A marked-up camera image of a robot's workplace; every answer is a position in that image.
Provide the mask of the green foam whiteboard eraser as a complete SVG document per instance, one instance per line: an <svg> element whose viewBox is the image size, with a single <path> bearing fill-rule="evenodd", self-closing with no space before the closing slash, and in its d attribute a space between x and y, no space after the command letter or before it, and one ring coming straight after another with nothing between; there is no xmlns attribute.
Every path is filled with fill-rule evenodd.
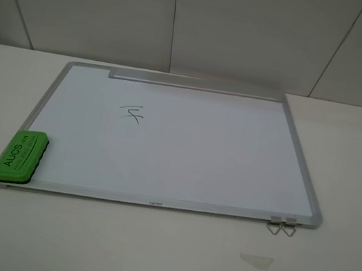
<svg viewBox="0 0 362 271"><path fill-rule="evenodd" d="M0 183L29 183L49 142L44 132L18 131L0 155Z"/></svg>

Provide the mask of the white aluminium-framed whiteboard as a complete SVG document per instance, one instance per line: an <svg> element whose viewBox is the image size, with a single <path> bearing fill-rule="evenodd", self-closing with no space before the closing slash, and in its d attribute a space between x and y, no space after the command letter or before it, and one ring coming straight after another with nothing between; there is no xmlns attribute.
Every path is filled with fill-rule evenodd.
<svg viewBox="0 0 362 271"><path fill-rule="evenodd" d="M287 99L110 79L112 67L65 65L19 129L50 140L34 176L0 187L321 225Z"/></svg>

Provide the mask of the silver marker tray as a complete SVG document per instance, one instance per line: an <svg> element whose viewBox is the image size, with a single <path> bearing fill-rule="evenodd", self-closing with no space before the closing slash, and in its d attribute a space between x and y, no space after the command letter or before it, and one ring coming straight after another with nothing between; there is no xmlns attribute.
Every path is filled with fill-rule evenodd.
<svg viewBox="0 0 362 271"><path fill-rule="evenodd" d="M157 73L133 68L112 67L108 74L110 79L144 82L145 84L164 85L187 88L195 91L206 91L218 94L234 95L238 97L269 100L283 103L286 100L284 93L262 87L247 86L245 84L216 82L188 76Z"/></svg>

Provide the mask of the left metal hanging clip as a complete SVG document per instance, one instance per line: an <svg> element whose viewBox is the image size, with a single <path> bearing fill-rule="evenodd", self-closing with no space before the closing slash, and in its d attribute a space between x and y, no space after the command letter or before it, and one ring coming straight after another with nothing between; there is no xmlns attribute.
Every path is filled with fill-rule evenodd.
<svg viewBox="0 0 362 271"><path fill-rule="evenodd" d="M278 235L278 233L282 230L283 220L280 216L272 216L270 221L266 224L267 229L271 232L271 234Z"/></svg>

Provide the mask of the metal hanging clip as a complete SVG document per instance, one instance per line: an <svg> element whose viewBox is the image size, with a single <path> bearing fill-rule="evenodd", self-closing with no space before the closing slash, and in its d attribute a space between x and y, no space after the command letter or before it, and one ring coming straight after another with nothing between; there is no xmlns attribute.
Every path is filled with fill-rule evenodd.
<svg viewBox="0 0 362 271"><path fill-rule="evenodd" d="M271 234L278 235L278 233L282 230L283 220L280 216L272 216L270 221L266 224L267 229L271 232Z"/></svg>
<svg viewBox="0 0 362 271"><path fill-rule="evenodd" d="M300 227L301 224L295 218L285 218L285 220L281 223L281 229L288 237L293 237L297 232L297 228Z"/></svg>

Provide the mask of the right metal hanging clip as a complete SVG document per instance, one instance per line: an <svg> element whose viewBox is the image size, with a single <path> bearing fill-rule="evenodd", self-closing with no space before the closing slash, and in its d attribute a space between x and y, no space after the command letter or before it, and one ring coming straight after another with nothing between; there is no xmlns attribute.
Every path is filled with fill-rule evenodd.
<svg viewBox="0 0 362 271"><path fill-rule="evenodd" d="M297 228L300 227L301 224L295 218L285 218L285 220L281 223L281 229L288 237L293 237L297 232Z"/></svg>

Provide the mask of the clear tape piece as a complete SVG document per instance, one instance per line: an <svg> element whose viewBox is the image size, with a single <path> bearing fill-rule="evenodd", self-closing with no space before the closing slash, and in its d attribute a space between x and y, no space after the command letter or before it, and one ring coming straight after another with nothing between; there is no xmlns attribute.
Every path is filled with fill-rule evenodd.
<svg viewBox="0 0 362 271"><path fill-rule="evenodd" d="M273 263L272 257L240 253L240 258L259 270L268 270Z"/></svg>

